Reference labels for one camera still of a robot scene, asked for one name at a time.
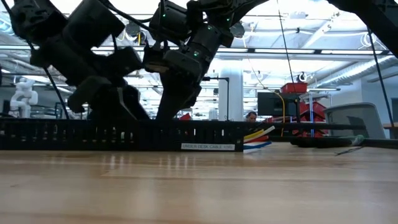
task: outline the white column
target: white column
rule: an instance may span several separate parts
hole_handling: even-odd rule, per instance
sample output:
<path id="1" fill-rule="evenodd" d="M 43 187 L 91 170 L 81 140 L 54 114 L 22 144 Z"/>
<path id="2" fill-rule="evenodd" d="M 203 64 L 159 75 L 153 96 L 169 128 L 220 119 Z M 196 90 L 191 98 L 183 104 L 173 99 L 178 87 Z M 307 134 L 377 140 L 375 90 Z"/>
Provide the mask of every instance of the white column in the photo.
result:
<path id="1" fill-rule="evenodd" d="M 229 109 L 227 109 L 227 82 L 220 80 L 218 84 L 218 119 L 225 121 L 227 110 L 229 110 L 229 120 L 243 121 L 242 61 L 224 60 L 221 63 L 220 78 L 229 78 Z"/>

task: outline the table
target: table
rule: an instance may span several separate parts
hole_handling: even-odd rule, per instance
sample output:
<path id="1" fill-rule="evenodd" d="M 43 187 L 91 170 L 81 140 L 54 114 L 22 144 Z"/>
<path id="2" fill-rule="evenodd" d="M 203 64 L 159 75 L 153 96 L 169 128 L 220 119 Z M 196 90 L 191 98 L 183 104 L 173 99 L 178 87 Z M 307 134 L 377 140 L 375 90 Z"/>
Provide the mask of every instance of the table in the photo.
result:
<path id="1" fill-rule="evenodd" d="M 398 223 L 398 151 L 0 151 L 0 223 Z"/>
<path id="2" fill-rule="evenodd" d="M 398 123 L 394 123 L 394 129 L 391 127 L 391 124 L 383 124 L 383 128 L 384 129 L 388 129 L 390 132 L 390 138 L 391 139 L 398 139 Z"/>

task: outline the wooden desk surface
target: wooden desk surface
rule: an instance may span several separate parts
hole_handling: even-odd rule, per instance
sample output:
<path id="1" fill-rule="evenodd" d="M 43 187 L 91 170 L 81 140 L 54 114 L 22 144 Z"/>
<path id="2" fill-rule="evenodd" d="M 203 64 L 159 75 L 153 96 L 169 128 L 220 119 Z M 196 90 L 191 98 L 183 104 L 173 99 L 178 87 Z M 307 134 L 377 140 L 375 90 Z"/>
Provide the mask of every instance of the wooden desk surface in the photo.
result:
<path id="1" fill-rule="evenodd" d="M 394 127 L 398 128 L 398 122 L 394 123 Z M 383 124 L 383 128 L 389 129 L 389 128 L 391 128 L 391 124 L 390 123 Z"/>
<path id="2" fill-rule="evenodd" d="M 342 150 L 0 151 L 0 223 L 398 223 L 398 151 Z"/>

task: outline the white robot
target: white robot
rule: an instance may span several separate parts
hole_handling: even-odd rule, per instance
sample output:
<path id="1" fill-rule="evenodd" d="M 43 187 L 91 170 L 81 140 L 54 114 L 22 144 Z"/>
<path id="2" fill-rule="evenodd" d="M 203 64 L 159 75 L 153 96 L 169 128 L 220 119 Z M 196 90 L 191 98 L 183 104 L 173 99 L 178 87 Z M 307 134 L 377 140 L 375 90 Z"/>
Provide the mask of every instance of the white robot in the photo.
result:
<path id="1" fill-rule="evenodd" d="M 10 115 L 20 118 L 30 118 L 30 106 L 36 105 L 39 96 L 32 90 L 34 80 L 20 78 L 16 83 L 16 91 L 10 101 Z"/>

